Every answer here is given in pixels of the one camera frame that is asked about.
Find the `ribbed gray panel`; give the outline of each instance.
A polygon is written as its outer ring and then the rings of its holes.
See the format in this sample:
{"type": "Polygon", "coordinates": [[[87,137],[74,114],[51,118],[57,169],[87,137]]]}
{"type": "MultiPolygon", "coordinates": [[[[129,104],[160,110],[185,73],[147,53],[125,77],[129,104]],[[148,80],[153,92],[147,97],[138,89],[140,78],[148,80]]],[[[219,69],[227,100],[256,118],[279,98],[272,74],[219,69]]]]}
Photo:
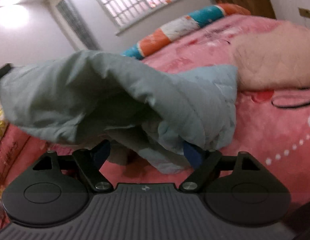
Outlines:
{"type": "Polygon", "coordinates": [[[292,240],[277,223],[263,228],[227,224],[208,212],[196,195],[177,192],[173,184],[120,184],[95,195],[74,220],[33,229],[11,224],[0,240],[292,240]]]}

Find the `window frame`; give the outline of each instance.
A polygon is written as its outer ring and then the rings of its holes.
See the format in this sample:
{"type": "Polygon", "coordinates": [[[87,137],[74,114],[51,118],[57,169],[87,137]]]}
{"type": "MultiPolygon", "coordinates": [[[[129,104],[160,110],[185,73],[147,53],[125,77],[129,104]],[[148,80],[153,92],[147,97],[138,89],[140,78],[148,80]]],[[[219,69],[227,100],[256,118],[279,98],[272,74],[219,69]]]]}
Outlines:
{"type": "Polygon", "coordinates": [[[102,7],[103,11],[108,16],[108,18],[118,28],[118,31],[115,32],[115,35],[119,36],[121,33],[123,33],[125,30],[131,28],[136,23],[142,21],[143,19],[147,18],[148,16],[152,15],[153,13],[161,10],[162,8],[170,6],[171,4],[173,4],[173,3],[175,3],[175,2],[177,2],[179,0],[171,0],[170,3],[161,3],[158,6],[156,6],[155,8],[151,8],[150,7],[148,10],[142,12],[138,17],[135,17],[133,20],[131,20],[130,22],[128,22],[127,24],[124,24],[122,26],[117,23],[117,21],[115,20],[115,17],[113,17],[113,15],[110,13],[110,11],[107,9],[107,7],[103,4],[103,2],[101,0],[96,0],[96,1],[102,7]]]}

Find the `gray cloth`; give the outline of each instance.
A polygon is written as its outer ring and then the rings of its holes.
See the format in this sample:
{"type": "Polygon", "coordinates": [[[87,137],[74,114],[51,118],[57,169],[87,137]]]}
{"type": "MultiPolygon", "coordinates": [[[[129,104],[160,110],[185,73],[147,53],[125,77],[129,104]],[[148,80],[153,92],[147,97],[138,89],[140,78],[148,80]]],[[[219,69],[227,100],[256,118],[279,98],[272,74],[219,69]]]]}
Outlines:
{"type": "Polygon", "coordinates": [[[237,69],[158,72],[130,57],[81,51],[14,68],[0,80],[6,118],[55,143],[107,135],[162,173],[186,166],[183,141],[202,149],[231,142],[237,69]]]}

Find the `wall socket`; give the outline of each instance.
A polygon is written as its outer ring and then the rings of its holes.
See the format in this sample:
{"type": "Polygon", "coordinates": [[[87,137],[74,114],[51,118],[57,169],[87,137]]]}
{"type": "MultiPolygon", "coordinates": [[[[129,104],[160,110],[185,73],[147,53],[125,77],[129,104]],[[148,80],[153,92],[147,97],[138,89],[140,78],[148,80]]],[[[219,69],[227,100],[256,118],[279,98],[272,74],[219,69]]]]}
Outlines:
{"type": "Polygon", "coordinates": [[[298,9],[300,16],[310,19],[310,10],[304,8],[298,8],[298,9]]]}

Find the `silver bolt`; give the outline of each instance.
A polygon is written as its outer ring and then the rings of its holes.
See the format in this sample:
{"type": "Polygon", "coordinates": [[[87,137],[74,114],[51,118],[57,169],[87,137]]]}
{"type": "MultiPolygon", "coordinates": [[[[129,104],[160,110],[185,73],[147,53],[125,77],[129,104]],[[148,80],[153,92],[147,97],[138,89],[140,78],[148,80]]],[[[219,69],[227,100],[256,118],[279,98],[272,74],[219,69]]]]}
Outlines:
{"type": "Polygon", "coordinates": [[[185,190],[195,190],[197,188],[197,184],[195,182],[185,182],[182,187],[185,190]]]}
{"type": "Polygon", "coordinates": [[[111,188],[111,184],[109,184],[106,181],[102,181],[102,182],[97,183],[95,187],[100,190],[108,190],[111,188]]]}

